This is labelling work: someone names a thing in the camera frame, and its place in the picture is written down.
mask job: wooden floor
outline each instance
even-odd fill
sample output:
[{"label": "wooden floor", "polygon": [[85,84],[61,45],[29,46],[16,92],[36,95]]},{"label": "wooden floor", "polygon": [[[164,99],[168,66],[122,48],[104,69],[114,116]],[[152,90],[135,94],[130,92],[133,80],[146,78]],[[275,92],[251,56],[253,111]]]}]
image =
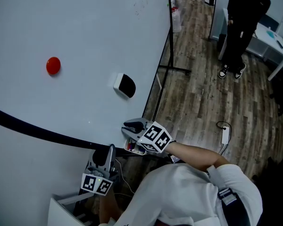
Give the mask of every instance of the wooden floor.
[{"label": "wooden floor", "polygon": [[[182,30],[174,34],[174,66],[191,70],[168,73],[156,121],[166,127],[178,142],[200,146],[216,152],[221,149],[222,131],[218,121],[231,124],[232,138],[224,157],[252,177],[260,174],[267,158],[283,158],[283,115],[269,98],[273,92],[267,77],[271,73],[263,62],[250,53],[243,54],[247,65],[243,76],[235,80],[232,73],[218,77],[216,42],[208,41],[213,7],[203,0],[176,0],[182,16]],[[161,64],[167,64],[168,48]],[[165,70],[159,69],[162,82]],[[154,83],[145,117],[151,119],[159,85]],[[147,157],[119,158],[124,177],[136,190],[157,160]],[[132,195],[123,182],[118,191]],[[121,202],[130,198],[122,197]]]}]

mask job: black pants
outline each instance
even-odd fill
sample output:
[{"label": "black pants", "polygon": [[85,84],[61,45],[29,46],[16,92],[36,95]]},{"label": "black pants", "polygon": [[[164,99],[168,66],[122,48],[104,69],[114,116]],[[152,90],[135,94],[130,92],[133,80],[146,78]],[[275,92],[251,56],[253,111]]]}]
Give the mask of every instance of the black pants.
[{"label": "black pants", "polygon": [[235,22],[227,27],[227,46],[223,63],[229,66],[231,71],[235,72],[243,65],[241,55],[250,43],[254,31],[254,29],[240,26],[239,23]]}]

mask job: white sleeve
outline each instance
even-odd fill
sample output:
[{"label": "white sleeve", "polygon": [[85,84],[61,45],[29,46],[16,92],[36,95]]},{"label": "white sleeve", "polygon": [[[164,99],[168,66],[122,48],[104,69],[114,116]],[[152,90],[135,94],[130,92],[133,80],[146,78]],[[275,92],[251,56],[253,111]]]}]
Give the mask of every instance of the white sleeve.
[{"label": "white sleeve", "polygon": [[225,185],[239,195],[249,216],[250,225],[256,226],[263,211],[262,198],[257,187],[236,165],[222,165],[217,170]]}]

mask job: metal stand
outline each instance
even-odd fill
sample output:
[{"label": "metal stand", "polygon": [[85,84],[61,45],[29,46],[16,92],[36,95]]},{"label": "metal stand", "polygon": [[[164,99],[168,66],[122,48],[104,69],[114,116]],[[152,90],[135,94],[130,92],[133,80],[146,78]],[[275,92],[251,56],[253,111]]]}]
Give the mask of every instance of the metal stand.
[{"label": "metal stand", "polygon": [[169,30],[170,58],[169,58],[169,62],[168,62],[167,66],[164,66],[164,65],[158,66],[159,68],[165,68],[166,73],[165,73],[164,80],[163,80],[162,85],[161,85],[161,90],[160,90],[158,102],[156,104],[156,108],[155,108],[155,112],[154,112],[152,121],[155,121],[155,118],[156,118],[156,115],[157,115],[157,112],[158,112],[158,108],[159,108],[159,104],[160,104],[160,100],[161,100],[161,97],[162,97],[162,93],[164,91],[164,87],[165,87],[165,84],[166,84],[166,77],[168,75],[169,70],[181,71],[181,72],[184,72],[186,75],[189,75],[191,73],[191,70],[174,67],[173,21],[172,21],[171,0],[169,0],[169,13],[170,13],[170,30]]}]

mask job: black jacket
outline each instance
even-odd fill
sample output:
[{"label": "black jacket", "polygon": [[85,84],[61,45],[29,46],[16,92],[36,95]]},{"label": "black jacket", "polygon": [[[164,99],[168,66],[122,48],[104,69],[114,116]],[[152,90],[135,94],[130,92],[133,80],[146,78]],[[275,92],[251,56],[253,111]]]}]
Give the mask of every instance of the black jacket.
[{"label": "black jacket", "polygon": [[261,17],[268,11],[270,0],[229,0],[228,19],[255,30]]}]

